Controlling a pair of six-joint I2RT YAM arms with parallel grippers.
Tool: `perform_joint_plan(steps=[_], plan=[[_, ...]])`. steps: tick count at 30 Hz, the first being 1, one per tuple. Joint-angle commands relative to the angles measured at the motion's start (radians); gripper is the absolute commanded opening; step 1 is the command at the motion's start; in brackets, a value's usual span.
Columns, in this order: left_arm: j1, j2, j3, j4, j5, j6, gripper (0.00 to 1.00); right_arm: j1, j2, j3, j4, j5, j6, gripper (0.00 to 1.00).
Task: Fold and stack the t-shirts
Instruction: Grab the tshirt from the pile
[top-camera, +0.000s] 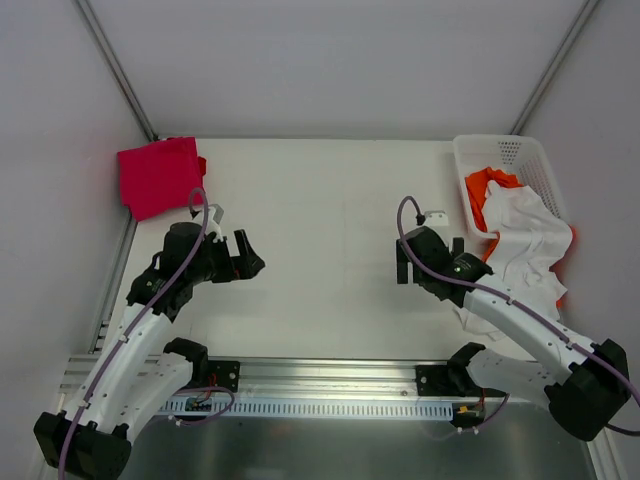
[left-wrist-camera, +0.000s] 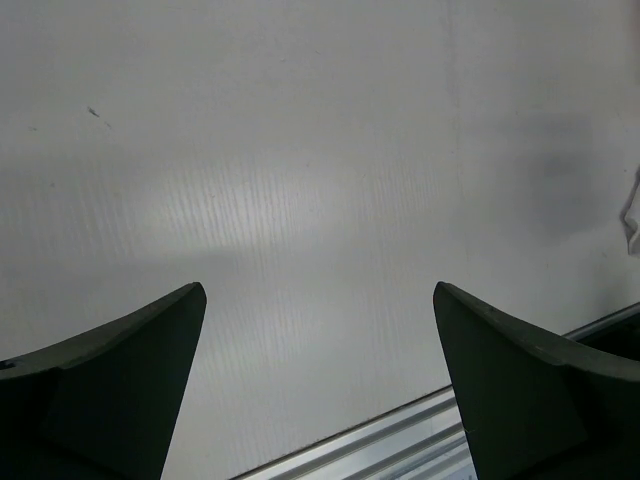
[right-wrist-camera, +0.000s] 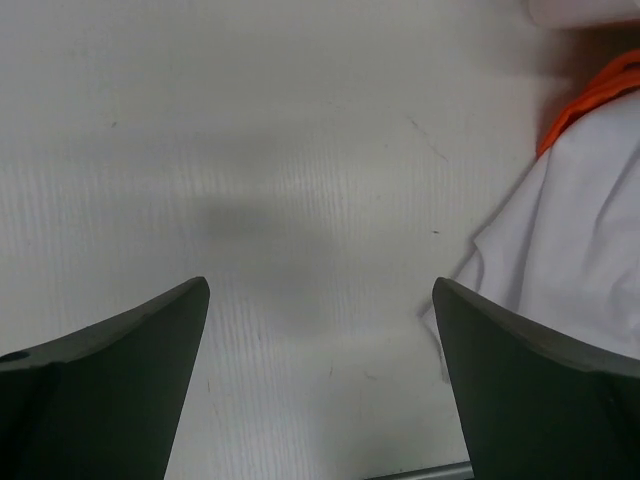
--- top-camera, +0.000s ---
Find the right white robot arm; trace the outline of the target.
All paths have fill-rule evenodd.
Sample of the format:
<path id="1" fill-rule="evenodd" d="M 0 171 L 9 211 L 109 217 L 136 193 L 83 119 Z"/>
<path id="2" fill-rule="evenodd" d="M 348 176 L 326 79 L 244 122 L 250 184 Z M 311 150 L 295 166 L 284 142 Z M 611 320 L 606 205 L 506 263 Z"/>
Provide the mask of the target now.
<path id="1" fill-rule="evenodd" d="M 593 440 L 629 400 L 639 398 L 620 345 L 596 343 L 537 313 L 486 263 L 450 251 L 433 229 L 400 233 L 397 261 L 413 271 L 401 273 L 400 282 L 413 281 L 488 321 L 531 357 L 517 360 L 469 344 L 450 360 L 447 381 L 455 393 L 466 396 L 482 387 L 525 399 L 583 441 Z"/>

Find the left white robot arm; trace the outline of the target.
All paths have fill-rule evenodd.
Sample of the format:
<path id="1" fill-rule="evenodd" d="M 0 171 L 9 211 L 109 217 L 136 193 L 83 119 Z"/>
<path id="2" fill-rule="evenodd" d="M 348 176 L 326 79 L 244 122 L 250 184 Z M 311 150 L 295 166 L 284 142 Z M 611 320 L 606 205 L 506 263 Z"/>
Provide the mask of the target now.
<path id="1" fill-rule="evenodd" d="M 170 397 L 217 388 L 207 380 L 207 348 L 184 338 L 168 342 L 149 373 L 140 371 L 198 285 L 250 280 L 264 269 L 245 231 L 234 237 L 237 255 L 214 226 L 171 225 L 161 251 L 132 282 L 117 331 L 83 384 L 58 413 L 44 412 L 34 425 L 44 460 L 60 477 L 118 478 L 135 440 Z"/>

